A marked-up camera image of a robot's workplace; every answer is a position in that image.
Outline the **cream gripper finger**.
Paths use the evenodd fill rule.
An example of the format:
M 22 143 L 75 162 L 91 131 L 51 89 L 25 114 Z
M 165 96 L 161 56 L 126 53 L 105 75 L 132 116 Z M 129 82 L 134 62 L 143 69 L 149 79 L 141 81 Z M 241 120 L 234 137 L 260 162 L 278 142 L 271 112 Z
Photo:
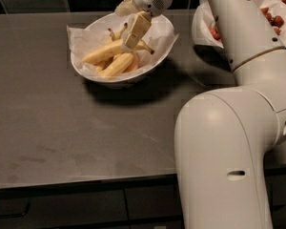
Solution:
M 122 33 L 122 50 L 131 52 L 152 25 L 152 17 L 149 12 L 141 11 L 130 15 L 128 27 Z
M 123 0 L 114 10 L 118 16 L 126 16 L 137 13 L 137 6 L 133 0 Z

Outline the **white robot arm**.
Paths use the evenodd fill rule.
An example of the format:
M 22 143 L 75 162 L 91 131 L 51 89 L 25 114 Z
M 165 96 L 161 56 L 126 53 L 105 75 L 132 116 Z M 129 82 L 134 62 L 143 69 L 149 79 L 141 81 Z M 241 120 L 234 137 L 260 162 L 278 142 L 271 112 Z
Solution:
M 235 79 L 174 128 L 185 229 L 273 229 L 263 162 L 286 140 L 286 48 L 254 0 L 208 0 Z

